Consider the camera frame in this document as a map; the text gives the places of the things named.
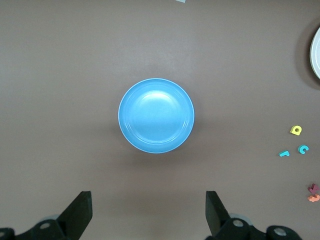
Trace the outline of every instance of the plate rim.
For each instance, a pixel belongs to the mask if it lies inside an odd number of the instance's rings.
[[[187,100],[189,101],[190,103],[190,106],[191,106],[191,115],[192,115],[192,119],[190,121],[190,124],[191,124],[191,128],[190,128],[190,131],[188,132],[188,134],[185,136],[185,138],[183,139],[183,141],[181,141],[178,145],[175,145],[174,147],[170,148],[169,150],[165,150],[165,151],[148,151],[148,150],[145,150],[145,149],[142,149],[141,147],[138,147],[136,146],[135,144],[133,144],[128,138],[127,136],[124,134],[124,131],[122,129],[122,125],[120,123],[120,110],[121,110],[121,107],[123,105],[123,102],[124,102],[124,99],[125,97],[128,95],[128,93],[134,88],[136,87],[137,85],[140,85],[144,82],[147,82],[147,81],[151,81],[151,80],[160,80],[160,81],[164,81],[164,82],[167,82],[167,83],[170,83],[170,84],[173,84],[174,86],[176,86],[178,89],[180,89],[184,95],[187,97]],[[119,124],[119,127],[120,127],[120,130],[122,132],[122,135],[125,137],[125,139],[132,145],[134,146],[135,148],[143,151],[143,152],[146,152],[146,153],[150,153],[150,154],[163,154],[163,153],[167,153],[167,152],[170,152],[176,148],[178,148],[179,146],[181,146],[187,139],[188,137],[190,136],[192,130],[193,130],[193,127],[194,127],[194,124],[195,124],[195,108],[194,108],[194,104],[190,98],[190,96],[188,95],[188,93],[180,86],[178,85],[177,83],[171,81],[171,80],[168,80],[168,79],[164,79],[164,78],[158,78],[158,77],[153,77],[153,78],[148,78],[148,79],[144,79],[144,80],[141,80],[137,83],[135,83],[133,86],[131,86],[126,92],[125,94],[123,95],[121,101],[120,101],[120,104],[119,104],[119,108],[118,108],[118,124]]]
[[[310,63],[311,63],[311,67],[313,72],[315,73],[315,75],[320,79],[320,68],[317,65],[317,46],[320,43],[320,27],[318,28],[318,30],[316,31],[312,42],[311,42],[311,47],[310,47]]]

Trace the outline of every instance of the blue bowl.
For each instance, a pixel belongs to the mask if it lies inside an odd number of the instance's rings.
[[[124,137],[137,149],[161,154],[179,147],[190,135],[195,110],[176,83],[151,78],[133,85],[123,96],[118,120]]]

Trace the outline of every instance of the brown table surface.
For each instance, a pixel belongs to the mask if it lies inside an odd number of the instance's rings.
[[[319,27],[318,0],[0,1],[0,226],[22,233],[90,190],[82,240],[204,240],[215,190],[261,231],[318,239]],[[148,78],[194,104],[191,135],[165,154],[118,125]]]

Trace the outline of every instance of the white plate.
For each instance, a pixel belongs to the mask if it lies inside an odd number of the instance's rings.
[[[310,62],[315,75],[320,79],[320,28],[311,43]]]

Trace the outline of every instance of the tabletop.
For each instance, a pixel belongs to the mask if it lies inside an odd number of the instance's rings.
[[[318,0],[0,1],[0,227],[23,233],[91,191],[82,240],[204,240],[216,191],[260,231],[317,239],[319,27]],[[195,111],[163,154],[118,124],[149,78],[180,85]]]

